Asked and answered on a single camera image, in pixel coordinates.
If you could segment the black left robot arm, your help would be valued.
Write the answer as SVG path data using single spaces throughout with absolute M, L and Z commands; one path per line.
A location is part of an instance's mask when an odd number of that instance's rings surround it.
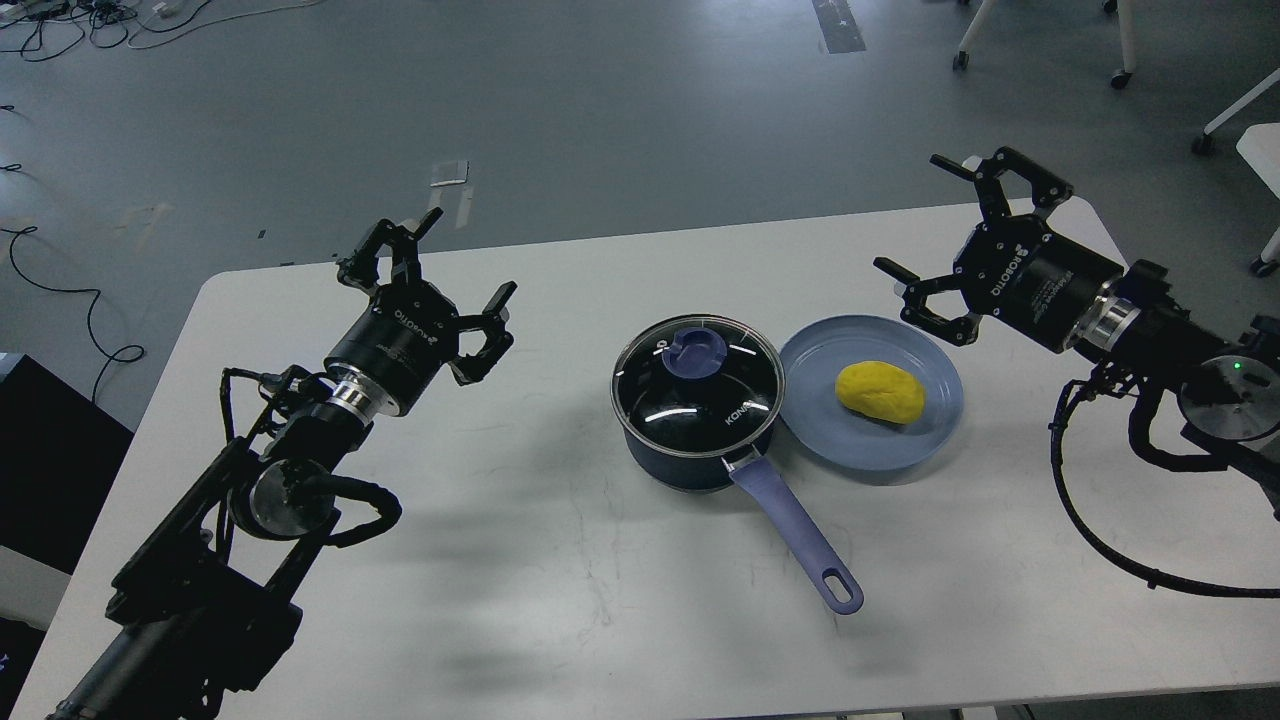
M 337 279 L 367 306 L 321 370 L 221 372 L 227 445 L 113 579 L 106 616 L 120 632 L 52 717 L 215 719 L 292 647 L 294 593 L 319 555 L 398 523 L 389 489 L 338 465 L 439 370 L 477 383 L 515 342 L 515 282 L 465 315 L 422 277 L 419 243 L 442 214 L 379 220 L 339 260 Z

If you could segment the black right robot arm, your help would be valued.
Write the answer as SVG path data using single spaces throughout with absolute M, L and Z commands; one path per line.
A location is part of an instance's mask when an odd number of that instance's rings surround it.
M 888 258 L 874 266 L 901 284 L 900 316 L 957 347 L 972 345 L 992 316 L 1041 347 L 1092 363 L 1069 380 L 1050 421 L 1050 466 L 1059 500 L 1080 537 L 1115 568 L 1149 588 L 1217 598 L 1275 600 L 1249 588 L 1174 575 L 1128 557 L 1084 521 L 1064 475 L 1069 421 L 1080 404 L 1132 396 L 1132 452 L 1171 473 L 1235 470 L 1277 502 L 1277 319 L 1260 314 L 1234 341 L 1192 320 L 1170 293 L 1164 266 L 1130 266 L 1050 225 L 1073 187 L 1011 147 L 960 163 L 931 163 L 969 183 L 980 220 L 945 275 L 923 278 Z

